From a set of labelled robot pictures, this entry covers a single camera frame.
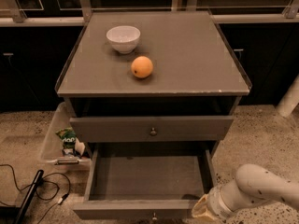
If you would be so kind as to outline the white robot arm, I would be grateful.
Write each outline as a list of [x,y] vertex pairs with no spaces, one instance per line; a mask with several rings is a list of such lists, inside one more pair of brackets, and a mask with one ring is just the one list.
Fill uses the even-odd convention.
[[192,209],[204,221],[225,220],[242,209],[272,202],[299,210],[299,183],[284,179],[255,164],[244,164],[229,183],[212,188]]

